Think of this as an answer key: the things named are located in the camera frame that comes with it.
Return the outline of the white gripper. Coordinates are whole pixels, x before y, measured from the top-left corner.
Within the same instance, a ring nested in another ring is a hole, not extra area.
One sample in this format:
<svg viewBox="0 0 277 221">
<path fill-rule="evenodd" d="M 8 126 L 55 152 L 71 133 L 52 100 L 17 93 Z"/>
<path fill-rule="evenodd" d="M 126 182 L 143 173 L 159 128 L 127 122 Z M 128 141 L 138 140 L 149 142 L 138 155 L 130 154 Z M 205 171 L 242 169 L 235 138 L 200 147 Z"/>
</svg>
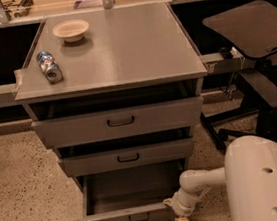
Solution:
<svg viewBox="0 0 277 221">
<path fill-rule="evenodd" d="M 202 192 L 190 193 L 184 189 L 179 189 L 172 198 L 165 199 L 163 203 L 171 207 L 177 215 L 174 221 L 189 221 L 187 217 L 191 216 L 201 198 Z"/>
</svg>

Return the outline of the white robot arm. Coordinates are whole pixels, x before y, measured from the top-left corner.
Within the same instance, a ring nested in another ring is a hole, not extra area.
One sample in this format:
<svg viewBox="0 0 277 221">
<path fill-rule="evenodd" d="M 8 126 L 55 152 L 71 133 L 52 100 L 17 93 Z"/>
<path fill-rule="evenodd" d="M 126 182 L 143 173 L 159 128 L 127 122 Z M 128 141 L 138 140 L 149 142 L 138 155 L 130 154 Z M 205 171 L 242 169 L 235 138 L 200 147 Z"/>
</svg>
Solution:
<svg viewBox="0 0 277 221">
<path fill-rule="evenodd" d="M 165 199 L 175 221 L 188 221 L 196 203 L 212 187 L 227 187 L 232 221 L 277 221 L 277 143 L 257 136 L 238 137 L 216 170 L 186 170 L 180 188 Z"/>
</svg>

